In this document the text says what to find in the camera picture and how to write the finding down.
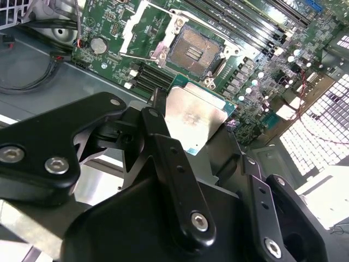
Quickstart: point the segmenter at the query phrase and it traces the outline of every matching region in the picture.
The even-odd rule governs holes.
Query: black mounting arm
[[[223,126],[207,148],[219,186],[237,195],[197,182],[180,142],[170,137],[165,98],[157,90],[153,107],[138,111],[99,93],[0,130],[0,198],[64,204],[80,164],[117,148],[123,150],[123,190],[71,225],[62,262],[347,261],[328,250],[329,235],[290,187],[280,190],[274,176],[263,182],[258,164]],[[303,256],[288,248],[294,241],[285,233],[281,206],[310,228],[302,237],[314,244],[305,245]],[[324,258],[309,255],[316,247]]]

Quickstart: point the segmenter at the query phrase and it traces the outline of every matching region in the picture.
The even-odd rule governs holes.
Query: capacitor
[[[293,52],[293,55],[294,56],[299,56],[300,54],[300,49],[295,49],[294,52]]]
[[[251,87],[247,87],[245,89],[245,92],[246,92],[246,94],[250,94],[252,92],[252,88]]]
[[[310,63],[310,61],[309,60],[307,60],[307,59],[302,59],[302,63],[306,66],[306,67],[311,67],[311,63]]]
[[[258,85],[258,80],[257,80],[257,79],[252,79],[252,80],[251,80],[251,84],[252,84],[253,86]]]
[[[94,37],[90,42],[90,47],[96,55],[101,55],[108,50],[108,42],[102,37]]]
[[[263,71],[260,71],[260,70],[257,70],[256,72],[256,75],[259,79],[263,78],[264,77],[264,72]]]
[[[269,112],[270,111],[269,107],[266,104],[262,104],[262,108],[263,108],[264,112]]]
[[[269,95],[268,95],[268,93],[267,93],[266,91],[263,91],[263,92],[262,92],[262,96],[263,96],[263,98],[264,98],[265,100],[269,99]]]
[[[292,62],[294,61],[294,56],[289,56],[289,57],[287,58],[287,61],[290,62],[290,63],[292,63]]]

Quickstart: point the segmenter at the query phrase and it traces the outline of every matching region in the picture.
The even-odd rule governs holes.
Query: black plastic bracket
[[[17,162],[0,161],[0,198],[41,205],[65,202],[80,176],[80,157],[91,132],[120,119],[125,109],[118,97],[99,93],[0,130],[0,148],[23,152]],[[68,170],[48,172],[45,163],[53,157],[65,159]]]
[[[141,179],[138,177],[141,170],[154,165],[150,170],[157,175],[162,188],[173,239],[186,251],[204,251],[213,245],[216,227],[182,145],[170,137],[163,115],[154,108],[141,111],[140,127],[143,127],[144,146],[133,163],[128,163],[130,157],[125,155],[123,187]],[[207,221],[205,230],[195,227],[194,213],[199,213]]]
[[[292,239],[294,242],[295,236],[302,236],[297,239],[296,246],[289,245],[289,248],[293,248],[297,254],[297,261],[348,261],[347,254],[283,177],[270,175],[266,182],[275,196],[284,238]]]

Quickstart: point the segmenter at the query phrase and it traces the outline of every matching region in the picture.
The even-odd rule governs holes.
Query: green circuit board
[[[145,2],[87,0],[82,14],[82,46],[74,49],[73,61],[145,99],[151,97],[156,87],[170,90],[175,79],[187,79],[210,89],[227,104],[234,108],[238,105],[237,110],[229,114],[239,123],[234,132],[245,145],[278,121],[275,112],[265,112],[262,106],[266,103],[265,94],[270,102],[282,97],[290,87],[275,80],[278,73],[282,71],[287,79],[297,83],[299,72],[291,70],[292,64],[304,71],[319,70],[322,49],[342,29],[334,13],[313,0],[287,3],[282,0],[152,0],[152,5],[147,5],[132,27],[133,35],[125,56],[120,52],[125,42],[124,29]],[[152,54],[166,37],[172,10],[189,12],[206,25],[189,19],[166,53],[166,64],[160,66]],[[239,53],[222,58],[220,53],[224,52],[226,41],[207,24],[238,46]],[[190,32],[196,42],[208,43],[209,47],[203,50],[191,46],[191,53],[187,53],[193,64],[203,67],[201,71],[181,64],[184,56],[179,54],[183,50],[178,47],[176,51],[176,45],[182,44],[184,30]],[[101,49],[98,52],[92,43],[96,39],[103,40],[99,45],[104,48],[98,46]],[[198,65],[205,55],[211,58],[210,65]],[[260,72],[263,77],[259,79],[257,73]],[[212,74],[214,86],[207,86],[204,79]]]

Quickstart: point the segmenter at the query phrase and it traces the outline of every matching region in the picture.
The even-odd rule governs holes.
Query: mesh panel
[[[0,30],[21,22],[32,0],[0,0]]]
[[[304,125],[321,138],[349,142],[349,76],[344,75],[303,115]],[[349,145],[312,136],[297,120],[280,137],[302,175],[314,167],[321,172],[349,155]]]

